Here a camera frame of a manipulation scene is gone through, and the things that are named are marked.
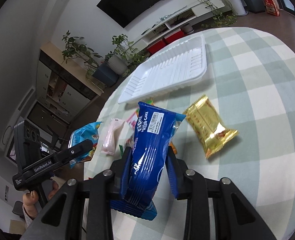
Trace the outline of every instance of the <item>table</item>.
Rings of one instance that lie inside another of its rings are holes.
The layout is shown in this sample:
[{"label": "table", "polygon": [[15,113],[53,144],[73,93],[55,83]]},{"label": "table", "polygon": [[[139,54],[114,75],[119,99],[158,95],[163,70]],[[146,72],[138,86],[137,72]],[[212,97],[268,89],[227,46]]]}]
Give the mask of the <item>table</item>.
[{"label": "table", "polygon": [[[295,54],[275,36],[251,28],[218,28],[202,34],[207,53],[203,80],[154,98],[154,104],[181,113],[201,95],[209,97],[225,124],[240,134],[206,160],[196,134],[183,121],[173,137],[177,157],[206,178],[229,177],[276,238],[286,239],[295,230]],[[110,118],[127,119],[137,107],[117,103],[125,84],[111,95],[98,117],[104,121],[100,135]],[[119,143],[130,134],[123,129]],[[85,163],[85,179],[120,157],[119,150],[115,157],[99,150],[100,143],[93,159]],[[183,239],[186,201],[173,199],[165,169],[153,201],[158,211],[153,221],[112,210],[115,239]],[[212,215],[210,220],[215,239]]]}]

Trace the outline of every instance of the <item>floor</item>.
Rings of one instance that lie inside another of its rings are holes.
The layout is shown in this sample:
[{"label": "floor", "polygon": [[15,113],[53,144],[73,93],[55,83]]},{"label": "floor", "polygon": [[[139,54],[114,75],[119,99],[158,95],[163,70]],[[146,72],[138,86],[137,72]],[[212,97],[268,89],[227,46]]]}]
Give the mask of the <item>floor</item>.
[{"label": "floor", "polygon": [[[250,27],[268,32],[278,37],[295,52],[295,16],[280,10],[280,16],[263,13],[251,13],[239,17],[231,27]],[[201,31],[201,23],[193,26],[196,31]]]},{"label": "floor", "polygon": [[[198,23],[194,25],[193,28],[196,31],[201,31],[201,24],[202,23]],[[232,27],[250,27],[271,33],[295,52],[295,16],[285,11],[280,11],[279,17],[269,15],[265,12],[258,14],[249,12],[248,15],[239,17],[238,21],[233,24]],[[123,80],[124,78],[120,78],[113,87],[106,89],[102,96],[88,106],[88,108],[70,124],[70,128],[65,134],[66,139],[70,139],[70,135],[75,129],[97,120],[106,100]],[[56,175],[65,180],[70,178],[83,180],[83,166],[83,163],[79,163],[75,165],[73,169],[70,169],[68,165],[66,165],[60,171],[56,172]]]}]

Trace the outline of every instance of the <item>finger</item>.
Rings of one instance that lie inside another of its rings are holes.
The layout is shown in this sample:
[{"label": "finger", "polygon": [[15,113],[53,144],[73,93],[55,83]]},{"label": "finger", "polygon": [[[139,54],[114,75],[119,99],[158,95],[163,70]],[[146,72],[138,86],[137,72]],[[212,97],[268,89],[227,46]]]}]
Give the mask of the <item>finger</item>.
[{"label": "finger", "polygon": [[54,180],[53,184],[52,184],[53,189],[58,189],[59,188],[59,184],[57,184],[57,182]]},{"label": "finger", "polygon": [[49,195],[48,195],[48,199],[50,200],[51,198],[54,197],[54,195],[59,191],[59,189],[54,189],[52,190]]},{"label": "finger", "polygon": [[30,195],[31,195],[33,201],[35,201],[35,203],[39,200],[39,195],[35,190],[32,190]]},{"label": "finger", "polygon": [[35,190],[23,195],[23,204],[27,206],[34,205],[39,200],[39,196]]}]

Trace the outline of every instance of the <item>red box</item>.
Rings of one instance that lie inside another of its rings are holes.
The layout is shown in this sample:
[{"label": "red box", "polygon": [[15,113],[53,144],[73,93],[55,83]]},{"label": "red box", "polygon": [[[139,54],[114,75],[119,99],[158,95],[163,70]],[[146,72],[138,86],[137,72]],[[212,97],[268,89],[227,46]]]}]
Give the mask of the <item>red box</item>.
[{"label": "red box", "polygon": [[150,47],[147,48],[148,52],[154,54],[158,52],[160,49],[163,49],[166,46],[165,40],[161,39],[160,41],[154,43]]},{"label": "red box", "polygon": [[176,41],[180,38],[183,38],[184,36],[185,36],[185,33],[181,29],[178,29],[178,30],[166,35],[164,37],[164,39],[167,44],[170,44],[171,42]]}]

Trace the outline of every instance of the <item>barcode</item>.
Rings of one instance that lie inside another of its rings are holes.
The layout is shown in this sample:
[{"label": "barcode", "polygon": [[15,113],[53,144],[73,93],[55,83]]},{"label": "barcode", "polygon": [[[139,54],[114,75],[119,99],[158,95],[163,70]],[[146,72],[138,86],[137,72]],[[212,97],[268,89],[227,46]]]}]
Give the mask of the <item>barcode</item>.
[{"label": "barcode", "polygon": [[164,113],[154,112],[152,114],[152,118],[147,128],[147,132],[159,134],[162,121],[163,121]]}]

